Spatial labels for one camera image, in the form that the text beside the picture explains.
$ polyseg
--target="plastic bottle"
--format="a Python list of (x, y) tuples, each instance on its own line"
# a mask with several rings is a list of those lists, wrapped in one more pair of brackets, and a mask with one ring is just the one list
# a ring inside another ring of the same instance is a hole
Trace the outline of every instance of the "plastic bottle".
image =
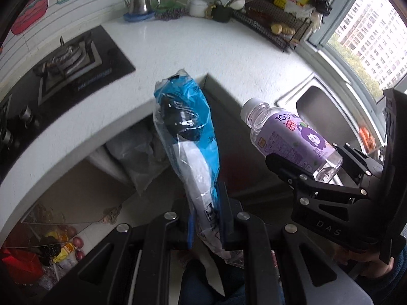
[(52, 261), (54, 263), (61, 262), (73, 251), (75, 251), (75, 246), (71, 242), (67, 242), (63, 247), (61, 247), (61, 252), (55, 256)]
[(277, 153), (320, 182), (331, 181), (340, 169), (341, 155), (295, 114), (252, 98), (244, 104), (240, 116), (252, 129), (251, 141), (264, 156)]

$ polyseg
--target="spice rack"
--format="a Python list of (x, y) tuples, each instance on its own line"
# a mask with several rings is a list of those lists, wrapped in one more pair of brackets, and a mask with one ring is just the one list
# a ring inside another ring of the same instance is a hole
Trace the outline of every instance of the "spice rack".
[(270, 29), (270, 23), (284, 23), (293, 28), (296, 31), (293, 39), (298, 41), (301, 41), (311, 25), (310, 19), (296, 19), (294, 15), (284, 11), (283, 4), (276, 6), (273, 0), (253, 0), (247, 2), (244, 10), (245, 12), (234, 10), (232, 17), (264, 36), (283, 52), (287, 47), (294, 50), (295, 46), (291, 45), (281, 36), (273, 34)]

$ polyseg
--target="stove knob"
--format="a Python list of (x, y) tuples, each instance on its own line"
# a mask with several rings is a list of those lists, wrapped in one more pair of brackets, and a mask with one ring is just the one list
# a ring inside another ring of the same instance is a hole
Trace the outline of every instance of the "stove knob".
[(11, 135), (11, 132), (8, 129), (4, 132), (1, 142), (5, 145), (11, 145), (13, 142), (13, 135)]
[(33, 113), (28, 106), (20, 111), (20, 119), (25, 121), (26, 124), (29, 124), (31, 120), (33, 120)]

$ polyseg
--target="metal kettle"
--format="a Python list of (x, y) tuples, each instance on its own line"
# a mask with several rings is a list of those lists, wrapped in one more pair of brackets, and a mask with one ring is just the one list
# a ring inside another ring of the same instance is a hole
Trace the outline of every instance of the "metal kettle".
[(146, 15), (153, 12), (153, 8), (150, 4), (150, 0), (123, 0), (126, 6), (129, 8), (129, 14), (133, 15)]

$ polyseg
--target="gas stove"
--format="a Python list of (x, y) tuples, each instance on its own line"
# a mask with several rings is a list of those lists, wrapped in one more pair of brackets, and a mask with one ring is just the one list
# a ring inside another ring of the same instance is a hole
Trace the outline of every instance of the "gas stove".
[(52, 122), (100, 88), (135, 71), (98, 26), (60, 47), (27, 72), (0, 103), (0, 183)]

